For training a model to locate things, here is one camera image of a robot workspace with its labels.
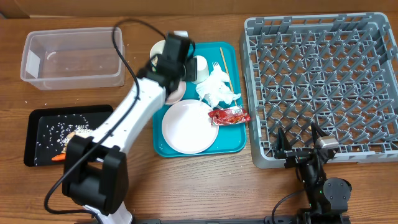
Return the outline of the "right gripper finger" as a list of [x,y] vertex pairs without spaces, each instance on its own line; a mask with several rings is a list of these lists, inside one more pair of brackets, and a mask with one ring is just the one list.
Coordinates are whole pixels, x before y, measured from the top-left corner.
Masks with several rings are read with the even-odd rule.
[[325,137],[327,134],[319,127],[317,123],[311,123],[312,139],[315,144],[319,137]]
[[276,151],[291,151],[292,147],[285,135],[285,132],[282,128],[278,129],[277,133],[277,144],[276,144]]

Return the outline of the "white bowl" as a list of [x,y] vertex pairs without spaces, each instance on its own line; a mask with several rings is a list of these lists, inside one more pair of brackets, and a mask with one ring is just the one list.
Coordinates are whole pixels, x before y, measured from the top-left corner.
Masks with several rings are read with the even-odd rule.
[[150,50],[150,62],[152,64],[156,64],[158,60],[157,55],[162,55],[163,49],[165,45],[165,40],[160,40],[156,44],[154,44]]

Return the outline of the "white plastic cup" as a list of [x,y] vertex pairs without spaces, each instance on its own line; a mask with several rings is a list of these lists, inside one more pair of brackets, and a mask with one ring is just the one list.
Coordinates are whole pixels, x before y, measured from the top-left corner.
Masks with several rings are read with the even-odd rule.
[[194,56],[194,58],[197,60],[197,79],[193,83],[199,84],[209,77],[208,62],[201,55]]

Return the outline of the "white napkin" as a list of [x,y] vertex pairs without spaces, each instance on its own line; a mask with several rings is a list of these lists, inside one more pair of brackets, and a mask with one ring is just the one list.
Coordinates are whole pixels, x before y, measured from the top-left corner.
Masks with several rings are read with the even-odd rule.
[[229,75],[222,70],[213,70],[209,77],[196,86],[196,92],[200,100],[205,100],[211,108],[215,108],[220,102],[230,105],[233,101],[239,99],[241,94],[234,94],[230,87]]

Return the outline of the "red snack wrapper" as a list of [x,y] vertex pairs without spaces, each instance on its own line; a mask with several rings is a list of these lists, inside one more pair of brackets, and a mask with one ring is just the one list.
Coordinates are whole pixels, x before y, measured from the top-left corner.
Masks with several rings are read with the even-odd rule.
[[251,120],[249,113],[242,106],[213,110],[208,116],[211,118],[211,124],[215,126],[229,126]]

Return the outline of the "orange carrot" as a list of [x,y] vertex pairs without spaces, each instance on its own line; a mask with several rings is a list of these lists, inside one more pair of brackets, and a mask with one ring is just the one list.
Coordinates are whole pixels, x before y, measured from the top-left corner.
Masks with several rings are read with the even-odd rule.
[[52,161],[64,161],[66,159],[66,154],[59,154],[52,158]]

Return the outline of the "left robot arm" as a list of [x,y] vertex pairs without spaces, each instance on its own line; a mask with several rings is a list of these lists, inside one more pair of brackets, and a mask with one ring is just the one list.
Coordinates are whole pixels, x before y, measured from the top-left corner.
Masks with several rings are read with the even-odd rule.
[[196,78],[195,43],[185,31],[168,33],[161,54],[141,68],[134,86],[111,116],[89,136],[67,146],[62,192],[98,223],[132,223],[124,198],[127,155],[148,120],[182,80]]

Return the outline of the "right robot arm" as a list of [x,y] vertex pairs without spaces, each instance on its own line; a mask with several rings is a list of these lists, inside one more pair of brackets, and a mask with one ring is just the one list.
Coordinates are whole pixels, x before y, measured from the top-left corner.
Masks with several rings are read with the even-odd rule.
[[[296,178],[303,183],[303,189],[291,193],[274,206],[271,216],[265,218],[271,223],[349,223],[348,211],[351,184],[341,178],[327,178],[323,166],[334,158],[338,141],[322,131],[316,123],[311,124],[313,147],[293,151],[282,128],[278,129],[274,157],[284,159],[286,169],[294,168]],[[302,192],[306,193],[308,208],[300,208],[294,216],[275,216],[277,208],[286,200]]]

